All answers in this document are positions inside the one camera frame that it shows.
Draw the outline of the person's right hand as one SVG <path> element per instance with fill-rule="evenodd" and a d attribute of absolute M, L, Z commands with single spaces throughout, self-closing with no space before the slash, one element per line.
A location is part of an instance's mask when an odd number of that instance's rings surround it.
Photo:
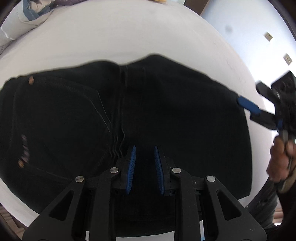
<path fill-rule="evenodd" d="M 287 193 L 295 183 L 295 142 L 284 143 L 280 136 L 276 136 L 270 155 L 267 174 L 277 184 L 279 193 Z"/>

